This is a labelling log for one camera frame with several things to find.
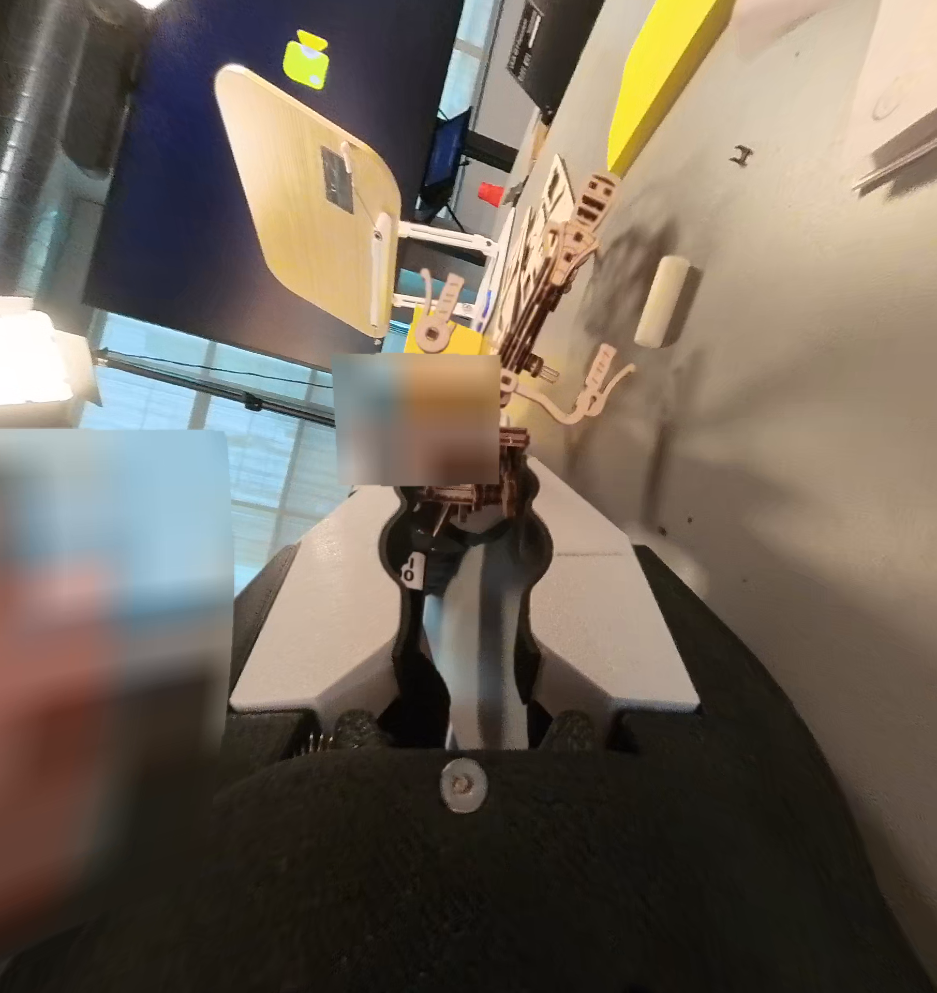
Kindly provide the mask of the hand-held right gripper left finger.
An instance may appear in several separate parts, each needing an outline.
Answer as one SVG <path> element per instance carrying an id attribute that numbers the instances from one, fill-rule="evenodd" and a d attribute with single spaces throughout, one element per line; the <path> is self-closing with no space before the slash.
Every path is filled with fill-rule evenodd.
<path id="1" fill-rule="evenodd" d="M 425 544 L 397 490 L 363 486 L 305 533 L 235 683 L 237 713 L 437 712 Z"/>

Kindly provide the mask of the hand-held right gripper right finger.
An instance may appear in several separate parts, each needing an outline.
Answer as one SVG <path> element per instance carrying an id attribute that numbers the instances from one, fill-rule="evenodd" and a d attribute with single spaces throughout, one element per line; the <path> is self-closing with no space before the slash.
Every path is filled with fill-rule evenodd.
<path id="1" fill-rule="evenodd" d="M 700 697 L 627 534 L 535 457 L 510 533 L 514 677 L 525 705 L 691 713 Z"/>

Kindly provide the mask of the wooden bicycle model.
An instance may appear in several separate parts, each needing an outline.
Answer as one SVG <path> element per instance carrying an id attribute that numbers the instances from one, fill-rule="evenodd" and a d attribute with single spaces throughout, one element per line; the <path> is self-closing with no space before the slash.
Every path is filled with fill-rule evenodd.
<path id="1" fill-rule="evenodd" d="M 523 501 L 520 479 L 530 436 L 526 428 L 508 423 L 506 408 L 509 401 L 514 397 L 523 398 L 541 407 L 561 426 L 574 426 L 599 416 L 614 388 L 634 373 L 634 365 L 611 373 L 616 350 L 612 345 L 603 343 L 589 366 L 583 389 L 577 394 L 571 410 L 562 410 L 548 396 L 529 385 L 529 379 L 539 379 L 543 373 L 549 372 L 549 366 L 535 353 L 534 345 L 549 314 L 556 309 L 561 297 L 570 291 L 580 266 L 577 259 L 569 264 L 544 265 L 532 297 L 522 308 L 522 315 L 512 319 L 509 331 L 494 353 L 501 366 L 497 480 L 493 483 L 421 487 L 422 502 L 455 507 L 461 519 L 491 505 L 499 506 L 506 517 L 519 515 Z"/>

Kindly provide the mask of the lettered wooden model part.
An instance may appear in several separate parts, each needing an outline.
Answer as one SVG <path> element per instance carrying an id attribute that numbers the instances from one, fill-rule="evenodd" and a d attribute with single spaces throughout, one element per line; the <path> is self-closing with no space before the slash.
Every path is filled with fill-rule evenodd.
<path id="1" fill-rule="evenodd" d="M 549 225 L 548 287 L 556 297 L 571 289 L 578 269 L 599 249 L 599 230 L 611 209 L 617 183 L 611 173 L 592 173 L 577 195 L 569 218 Z"/>

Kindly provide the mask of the large window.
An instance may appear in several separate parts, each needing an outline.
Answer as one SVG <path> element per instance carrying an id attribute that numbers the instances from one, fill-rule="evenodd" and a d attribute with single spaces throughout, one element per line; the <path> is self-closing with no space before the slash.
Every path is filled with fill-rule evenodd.
<path id="1" fill-rule="evenodd" d="M 98 349 L 187 379 L 213 379 L 317 414 L 333 407 L 330 374 L 307 366 L 106 312 L 92 316 L 89 337 Z M 226 436 L 237 592 L 348 495 L 336 477 L 331 426 L 253 411 L 237 399 L 126 370 L 99 368 L 97 378 L 102 402 L 86 404 L 84 428 L 203 429 Z"/>

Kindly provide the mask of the black light stand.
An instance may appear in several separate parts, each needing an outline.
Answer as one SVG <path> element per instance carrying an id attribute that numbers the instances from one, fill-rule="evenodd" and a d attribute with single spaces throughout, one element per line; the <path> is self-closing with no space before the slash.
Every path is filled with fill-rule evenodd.
<path id="1" fill-rule="evenodd" d="M 212 398 L 232 401 L 250 412 L 272 412 L 306 423 L 334 428 L 332 407 L 250 389 L 223 379 L 191 377 L 178 371 L 151 365 L 142 356 L 99 349 L 92 354 L 94 366 L 113 369 L 170 386 L 183 388 Z"/>

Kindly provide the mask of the yellow plastic bin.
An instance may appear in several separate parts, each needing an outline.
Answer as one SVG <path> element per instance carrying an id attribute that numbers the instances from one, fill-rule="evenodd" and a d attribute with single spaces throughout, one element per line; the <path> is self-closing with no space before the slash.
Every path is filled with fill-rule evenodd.
<path id="1" fill-rule="evenodd" d="M 415 339 L 415 331 L 422 321 L 423 316 L 424 308 L 422 306 L 416 306 L 412 311 L 412 322 L 407 334 L 406 344 L 403 347 L 404 354 L 423 354 L 423 350 Z M 450 330 L 450 341 L 444 351 L 446 354 L 481 354 L 483 337 L 476 330 L 456 320 L 448 321 L 448 328 Z"/>

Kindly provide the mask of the small white cylinder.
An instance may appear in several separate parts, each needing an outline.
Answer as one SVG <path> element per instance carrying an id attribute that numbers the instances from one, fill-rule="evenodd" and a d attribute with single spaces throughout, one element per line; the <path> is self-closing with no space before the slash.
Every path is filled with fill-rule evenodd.
<path id="1" fill-rule="evenodd" d="M 680 255 L 659 260 L 634 335 L 642 349 L 660 350 L 676 334 L 693 289 L 695 270 Z"/>

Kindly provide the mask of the white studio light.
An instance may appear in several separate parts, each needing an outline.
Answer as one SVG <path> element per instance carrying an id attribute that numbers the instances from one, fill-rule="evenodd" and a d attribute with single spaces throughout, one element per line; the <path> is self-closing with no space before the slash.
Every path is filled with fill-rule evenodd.
<path id="1" fill-rule="evenodd" d="M 75 400 L 102 403 L 89 341 L 43 312 L 0 306 L 0 411 Z"/>

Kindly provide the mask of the large dark display screen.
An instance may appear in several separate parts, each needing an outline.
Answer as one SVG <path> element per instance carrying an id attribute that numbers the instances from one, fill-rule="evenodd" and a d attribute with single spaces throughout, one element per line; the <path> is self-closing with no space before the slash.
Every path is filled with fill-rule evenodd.
<path id="1" fill-rule="evenodd" d="M 215 95 L 250 69 L 379 154 L 413 219 L 462 2 L 167 2 L 86 286 L 93 307 L 329 370 L 375 337 L 271 271 Z"/>

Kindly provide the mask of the wooden book stand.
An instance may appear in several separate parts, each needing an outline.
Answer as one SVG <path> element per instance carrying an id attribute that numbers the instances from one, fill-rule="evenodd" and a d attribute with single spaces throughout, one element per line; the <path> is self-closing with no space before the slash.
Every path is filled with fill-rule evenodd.
<path id="1" fill-rule="evenodd" d="M 463 280 L 439 294 L 443 313 L 471 319 L 482 333 L 503 275 L 512 220 L 498 239 L 400 218 L 400 190 L 369 145 L 249 68 L 228 64 L 214 93 L 266 266 L 292 294 L 373 339 L 384 337 L 395 306 L 426 311 L 422 297 L 395 291 L 401 238 L 481 253 L 483 280 L 473 305 Z"/>

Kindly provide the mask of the small blue-lit monitor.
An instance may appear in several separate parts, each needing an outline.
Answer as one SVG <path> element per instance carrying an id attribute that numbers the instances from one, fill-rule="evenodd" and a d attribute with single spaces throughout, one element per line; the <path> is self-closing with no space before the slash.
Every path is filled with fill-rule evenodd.
<path id="1" fill-rule="evenodd" d="M 469 107 L 458 115 L 437 118 L 420 188 L 423 205 L 450 192 L 462 162 L 471 116 Z"/>

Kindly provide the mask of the yellow paper pad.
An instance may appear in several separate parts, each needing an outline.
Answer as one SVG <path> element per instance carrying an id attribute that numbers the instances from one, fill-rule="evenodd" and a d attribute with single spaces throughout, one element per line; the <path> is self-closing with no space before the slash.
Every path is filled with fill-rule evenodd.
<path id="1" fill-rule="evenodd" d="M 734 1 L 657 1 L 623 68 L 607 167 L 623 177 L 683 93 L 734 11 Z"/>

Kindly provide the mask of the black case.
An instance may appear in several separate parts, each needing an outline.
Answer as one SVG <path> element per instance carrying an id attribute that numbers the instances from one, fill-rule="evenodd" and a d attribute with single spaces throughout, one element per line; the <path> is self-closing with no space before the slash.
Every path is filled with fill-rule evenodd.
<path id="1" fill-rule="evenodd" d="M 547 125 L 561 105 L 602 5 L 602 1 L 524 4 L 507 68 Z"/>

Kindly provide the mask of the white flat box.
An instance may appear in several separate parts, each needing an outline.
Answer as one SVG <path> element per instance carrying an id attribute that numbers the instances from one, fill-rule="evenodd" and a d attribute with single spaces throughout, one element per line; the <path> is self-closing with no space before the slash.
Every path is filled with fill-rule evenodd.
<path id="1" fill-rule="evenodd" d="M 847 125 L 862 191 L 937 149 L 937 1 L 882 1 Z"/>

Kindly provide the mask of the silver ventilation duct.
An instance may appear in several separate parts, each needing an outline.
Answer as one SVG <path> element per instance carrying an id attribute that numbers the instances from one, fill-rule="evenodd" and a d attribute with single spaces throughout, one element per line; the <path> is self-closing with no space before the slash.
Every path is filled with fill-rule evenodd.
<path id="1" fill-rule="evenodd" d="M 0 295 L 33 295 L 45 217 L 107 180 L 158 2 L 0 2 Z"/>

